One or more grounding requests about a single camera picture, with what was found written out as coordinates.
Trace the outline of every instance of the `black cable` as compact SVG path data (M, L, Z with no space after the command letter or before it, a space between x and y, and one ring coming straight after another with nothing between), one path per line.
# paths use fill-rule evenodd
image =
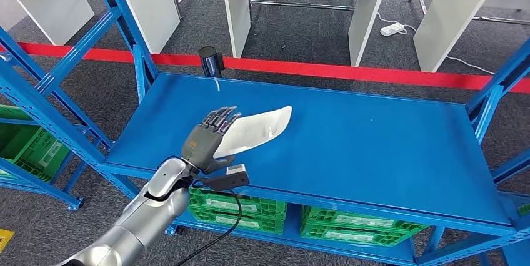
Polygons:
M188 255L186 258L182 259L180 262L178 262L176 264L176 266L181 266L182 264L186 263L187 261L193 259L193 257L195 257L196 255L200 254L201 252L207 250L208 248L210 248L210 246L212 246L215 243L219 242L221 239L223 239L226 236L228 236L234 229L236 229L236 227L239 224L239 221L241 220L241 217L243 216L243 208L241 207L241 202L239 201L239 198L238 198L237 194L235 194L232 189L230 189L230 193L232 193L232 195L236 199L237 204L238 204L237 206L239 207L239 215L237 216L236 223L234 225L232 225L232 227L229 230L227 230L224 234L218 236L217 238L215 238L214 240L210 241L205 246L201 247L200 249L195 250L190 255Z
M199 188L206 187L206 185L203 182L199 181L199 180L194 180L193 183L191 183L191 187L199 189Z

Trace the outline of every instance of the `red barrier tape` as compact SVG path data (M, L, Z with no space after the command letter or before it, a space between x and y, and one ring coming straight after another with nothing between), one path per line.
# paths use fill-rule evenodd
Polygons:
M51 46L48 44L19 43L28 54L63 57L71 47ZM173 66L200 66L201 61L196 55L152 54L156 64ZM87 60L132 63L129 51L113 49L90 49L83 57ZM489 80L489 76L470 74L448 74L443 72L404 71L399 69L383 69L370 67L349 67L326 64L299 62L281 62L256 59L236 59L224 57L224 65L228 69L242 71L272 72L278 74L294 74L299 76L328 77L369 82L405 84L415 86L445 87L478 90ZM530 94L530 79L522 79L511 92Z

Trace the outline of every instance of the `crate label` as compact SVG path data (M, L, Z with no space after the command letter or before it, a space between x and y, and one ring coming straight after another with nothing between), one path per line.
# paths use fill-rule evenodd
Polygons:
M374 240L373 235L345 234L345 233L332 232L332 231L327 232L326 237L334 238L334 239L360 241L360 242L372 242Z
M231 202L221 202L220 200L206 199L206 205L215 208L239 211L238 205ZM241 210L243 210L243 212L257 212L258 208L255 205L241 205Z
M48 164L50 163L51 159L55 157L59 149L63 146L62 143L60 143L58 140L55 140L51 147L48 149L46 154L42 157L42 159L39 161L39 164L41 164L44 167L48 167Z
M342 222L344 224L372 225L378 227L391 227L392 224L394 224L392 219L374 219L347 215L338 215L337 218L335 218L335 222Z
M235 224L236 219L226 218L226 217L217 215L216 222L220 222L222 224ZM254 222L254 221L240 220L237 226L240 226L240 225L243 227L253 227L255 229L259 229L259 223Z

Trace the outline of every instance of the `gray carpet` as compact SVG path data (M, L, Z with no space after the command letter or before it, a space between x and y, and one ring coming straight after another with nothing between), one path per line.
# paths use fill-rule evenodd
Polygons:
M349 4L351 0L282 0ZM104 11L101 0L89 0L97 15ZM185 20L180 24L164 52L196 53L205 45L220 53L231 54L223 0L184 0L181 5ZM306 10L283 7L253 7L253 26L243 52L244 57L349 65L347 29L350 12ZM395 19L412 26L421 22L419 4L406 0L383 0L383 18ZM515 12L484 8L480 14L530 19L530 11ZM70 42L74 44L90 28L90 24ZM398 69L419 69L412 33L382 37L386 23L376 21L361 65ZM27 17L9 32L17 41L47 42L42 32ZM528 37L530 27L473 22L457 42L452 56L460 57L495 71ZM96 47L126 49L118 30L113 27ZM49 69L57 59L36 57ZM195 67L160 67L163 71L200 74ZM454 61L445 61L443 72L482 74ZM473 91L457 89L378 84L316 77L284 76L260 72L226 71L226 77L250 81L274 82L296 86L320 87L345 91L407 96L441 101L466 102ZM126 125L134 112L137 99L134 70L130 64L83 61L61 84L62 88L112 139ZM525 149L529 144L530 101L528 95L508 94L499 105L483 142L491 168ZM61 176L65 183L74 163ZM530 174L524 173L502 184L500 189L530 192ZM93 170L87 169L73 194L85 196L84 207L77 212L66 210L65 204L50 197L0 189L0 229L15 231L14 238L0 254L0 265L53 265L98 238L118 217L128 200ZM428 231L416 240L418 252L424 247ZM173 265L216 234L187 229L183 236L160 239L138 265ZM449 230L442 244L450 244L466 233ZM501 265L497 253L490 254L493 265ZM453 265L477 265L472 257ZM296 249L283 245L227 237L188 265L380 265L338 255Z

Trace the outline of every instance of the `blue metal frame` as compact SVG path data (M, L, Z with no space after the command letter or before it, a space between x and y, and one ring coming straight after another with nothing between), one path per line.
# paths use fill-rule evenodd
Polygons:
M478 258L481 266L489 266L488 255L485 252L478 254Z
M121 164L113 164L106 161L101 152L99 144L105 150L113 151L113 142L88 119L88 117L60 90L59 83L72 70L75 63L83 57L89 48L102 36L104 31L112 24L118 26L122 37L126 41L129 50L134 57L134 67L137 79L137 94L139 102L142 103L146 93L157 79L157 71L145 42L142 39L137 24L134 21L125 0L104 0L108 12L97 22L94 28L76 44L52 70L45 74L31 58L0 28L0 44L6 49L10 59L0 59L0 92L12 100L17 106L24 110L34 120L24 124L38 124L47 129L53 136L69 147L73 154L79 156L84 162L79 165L72 175L67 186L58 190L51 184L44 183L28 174L24 170L0 160L0 169L8 171L15 176L10 182L0 181L0 186L12 187L19 190L48 194L69 204L80 202L79 199L68 195L73 184L80 176L86 164L90 165L96 172L115 185L127 197L133 198L138 188L127 177L140 177L149 179L154 169L132 167ZM13 65L21 66L32 75L37 84L31 86L26 80L13 69ZM479 91L466 105L470 123L475 130L477 142L484 138L488 125L492 119L495 108L503 95L522 77L530 71L530 40L510 58L507 63L497 72L495 76ZM55 97L66 109L81 122L80 126L72 125L64 115L58 112L47 99L47 95ZM530 165L530 150L507 162L492 172L495 183L502 182L509 176L518 173ZM251 196L265 197L270 199L289 202L288 214L298 215L299 205L313 205L339 209L345 211L359 212L363 214L402 219L434 225L436 228L431 234L429 244L420 257L414 256L412 240L403 242L395 248L368 247L357 248L339 242L323 242L318 240L299 240L297 237L296 221L290 221L288 232L284 235L257 234L246 230L236 230L236 235L267 240L281 244L300 246L307 249L322 250L335 254L349 255L365 259L387 262L398 265L441 265L452 262L470 255L482 254L488 250L499 247L507 247L522 240L530 238L530 215L518 217L514 211L519 199L526 199L523 195L507 195L499 197L508 215L511 215L511 225L500 222L487 222L482 220L464 219L451 215L440 215L429 211L418 212L417 210L404 209L393 206L374 205L367 202L353 202L287 192L282 190L267 189L262 187L245 186L237 190ZM176 225L187 225L202 229L222 231L224 228L215 225L206 225L196 222L188 214L175 220L168 227L168 233L176 231ZM437 249L444 228L461 229L472 232L471 236L455 244Z
M502 259L506 266L526 266L530 261L530 240L524 240L505 246L501 249Z

